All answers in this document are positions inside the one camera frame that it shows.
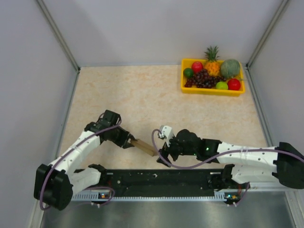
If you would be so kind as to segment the brown cardboard box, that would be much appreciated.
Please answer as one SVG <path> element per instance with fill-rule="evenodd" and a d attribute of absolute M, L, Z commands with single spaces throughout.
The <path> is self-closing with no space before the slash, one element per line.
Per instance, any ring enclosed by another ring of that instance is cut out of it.
<path fill-rule="evenodd" d="M 144 142 L 141 139 L 131 140 L 131 144 L 140 149 L 141 151 L 145 152 L 146 154 L 150 155 L 151 157 L 156 156 L 157 152 L 155 151 L 154 147 L 150 144 Z"/>

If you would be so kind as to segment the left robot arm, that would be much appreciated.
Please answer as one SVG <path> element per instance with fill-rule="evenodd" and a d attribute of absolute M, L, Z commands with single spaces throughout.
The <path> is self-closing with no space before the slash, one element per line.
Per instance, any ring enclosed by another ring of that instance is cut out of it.
<path fill-rule="evenodd" d="M 108 177 L 103 174 L 104 167 L 90 165 L 78 171 L 77 168 L 94 149 L 103 142 L 110 141 L 127 149 L 132 147 L 134 136 L 121 125 L 118 113 L 105 110 L 96 122 L 90 122 L 78 139 L 50 164 L 41 164 L 36 170 L 34 198 L 39 201 L 42 211 L 53 207 L 65 209 L 72 197 L 92 186 L 103 188 Z"/>

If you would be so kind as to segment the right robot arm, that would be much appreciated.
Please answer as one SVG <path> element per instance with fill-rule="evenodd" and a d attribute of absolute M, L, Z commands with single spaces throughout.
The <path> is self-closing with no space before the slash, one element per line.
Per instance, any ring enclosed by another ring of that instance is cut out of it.
<path fill-rule="evenodd" d="M 164 140 L 157 151 L 158 162 L 173 166 L 180 156 L 196 156 L 199 167 L 206 163 L 224 164 L 222 183 L 227 188 L 248 182 L 279 182 L 291 188 L 304 188 L 304 157 L 291 144 L 280 142 L 272 147 L 246 147 L 215 139 L 199 138 L 187 129 L 177 134 L 169 126 L 155 129 L 152 135 Z"/>

